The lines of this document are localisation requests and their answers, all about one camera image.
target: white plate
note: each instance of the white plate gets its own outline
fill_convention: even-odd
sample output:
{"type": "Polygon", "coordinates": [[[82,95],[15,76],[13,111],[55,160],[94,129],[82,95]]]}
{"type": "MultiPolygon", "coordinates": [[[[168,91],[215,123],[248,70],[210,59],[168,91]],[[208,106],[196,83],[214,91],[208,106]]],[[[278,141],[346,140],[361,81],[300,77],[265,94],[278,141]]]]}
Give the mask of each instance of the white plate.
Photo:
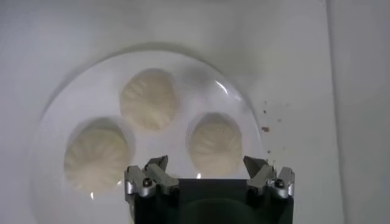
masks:
{"type": "MultiPolygon", "coordinates": [[[[187,152],[188,136],[205,114],[233,119],[243,137],[243,155],[264,157],[254,114],[242,95],[211,66],[172,52],[133,52],[109,58],[74,79],[51,103],[31,145],[30,206],[39,224],[128,223],[128,206],[120,181],[111,191],[94,195],[75,190],[65,179],[64,154],[75,130],[99,117],[111,117],[133,139],[131,165],[168,155],[167,173],[196,178],[187,152]],[[160,68],[172,74],[180,113],[165,130],[153,133],[130,127],[120,118],[119,92],[137,73],[160,68]]],[[[243,164],[233,175],[248,178],[243,164]]]]}

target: steamed dumpling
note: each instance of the steamed dumpling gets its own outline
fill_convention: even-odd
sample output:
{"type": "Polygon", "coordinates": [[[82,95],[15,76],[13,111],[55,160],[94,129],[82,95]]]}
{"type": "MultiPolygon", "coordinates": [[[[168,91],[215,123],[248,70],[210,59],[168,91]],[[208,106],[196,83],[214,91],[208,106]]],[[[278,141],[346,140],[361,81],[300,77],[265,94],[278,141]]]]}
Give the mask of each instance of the steamed dumpling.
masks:
{"type": "Polygon", "coordinates": [[[241,151],[241,133],[227,122],[200,124],[191,135],[190,157],[202,176],[233,173],[241,151]]]}
{"type": "Polygon", "coordinates": [[[122,179],[129,149],[115,131],[95,129],[82,133],[65,152],[66,179],[87,193],[107,191],[122,179]]]}
{"type": "Polygon", "coordinates": [[[124,87],[119,103],[126,120],[153,131],[168,126],[179,107],[169,74],[161,69],[148,69],[134,77],[124,87]]]}

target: screw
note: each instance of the screw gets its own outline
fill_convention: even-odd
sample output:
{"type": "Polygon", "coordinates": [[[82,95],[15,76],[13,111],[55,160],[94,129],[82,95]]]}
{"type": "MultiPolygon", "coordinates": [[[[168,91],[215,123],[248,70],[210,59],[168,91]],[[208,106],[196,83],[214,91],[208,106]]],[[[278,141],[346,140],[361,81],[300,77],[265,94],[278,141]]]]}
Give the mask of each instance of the screw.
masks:
{"type": "Polygon", "coordinates": [[[283,182],[282,179],[276,179],[275,180],[275,187],[277,187],[277,188],[284,188],[285,187],[285,182],[283,182]]]}
{"type": "Polygon", "coordinates": [[[145,178],[143,181],[142,181],[142,185],[144,187],[150,187],[152,185],[153,181],[152,179],[150,179],[149,177],[145,178]]]}

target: white surface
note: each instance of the white surface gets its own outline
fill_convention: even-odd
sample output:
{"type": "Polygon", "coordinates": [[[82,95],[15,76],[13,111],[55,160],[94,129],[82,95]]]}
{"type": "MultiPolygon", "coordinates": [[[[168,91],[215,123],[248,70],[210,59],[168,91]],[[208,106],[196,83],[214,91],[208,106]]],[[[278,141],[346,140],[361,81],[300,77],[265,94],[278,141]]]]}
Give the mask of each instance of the white surface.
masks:
{"type": "Polygon", "coordinates": [[[262,135],[269,158],[296,172],[296,223],[342,223],[324,1],[15,0],[2,1],[0,15],[1,223],[30,222],[16,202],[27,197],[26,146],[55,90],[147,41],[173,44],[124,51],[203,58],[251,99],[271,130],[262,135]]]}
{"type": "Polygon", "coordinates": [[[346,223],[389,223],[390,1],[330,1],[346,223]]]}
{"type": "MultiPolygon", "coordinates": [[[[127,138],[134,151],[131,165],[143,167],[153,157],[168,155],[167,173],[180,178],[196,178],[200,171],[194,167],[188,154],[188,137],[199,119],[213,113],[230,117],[237,123],[242,134],[243,155],[264,158],[252,111],[240,93],[217,70],[201,61],[171,52],[119,55],[93,66],[74,79],[45,111],[29,149],[29,199],[38,223],[129,222],[129,208],[122,198],[123,184],[111,191],[95,194],[91,199],[89,194],[75,190],[66,181],[64,154],[80,124],[100,117],[121,116],[120,92],[131,78],[149,68],[171,74],[180,107],[170,126],[155,132],[130,127],[122,119],[113,118],[120,122],[125,137],[132,136],[127,138]]],[[[208,177],[248,179],[249,175],[244,163],[241,163],[239,169],[230,175],[208,177]]]]}

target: xiaolongbao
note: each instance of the xiaolongbao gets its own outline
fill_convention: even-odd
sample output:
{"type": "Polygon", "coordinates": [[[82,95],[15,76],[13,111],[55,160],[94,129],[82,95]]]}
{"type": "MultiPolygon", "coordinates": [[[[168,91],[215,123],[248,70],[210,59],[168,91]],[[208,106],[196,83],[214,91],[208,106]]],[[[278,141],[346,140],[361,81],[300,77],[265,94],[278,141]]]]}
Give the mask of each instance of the xiaolongbao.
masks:
{"type": "Polygon", "coordinates": [[[115,131],[86,131],[66,149],[65,177],[82,191],[107,191],[122,179],[129,155],[125,141],[115,131]]]}
{"type": "Polygon", "coordinates": [[[191,135],[190,157],[203,177],[231,174],[241,162],[241,133],[227,122],[200,124],[191,135]]]}
{"type": "Polygon", "coordinates": [[[135,76],[124,87],[119,103],[127,121],[153,131],[168,126],[179,108],[169,74],[161,69],[135,76]]]}

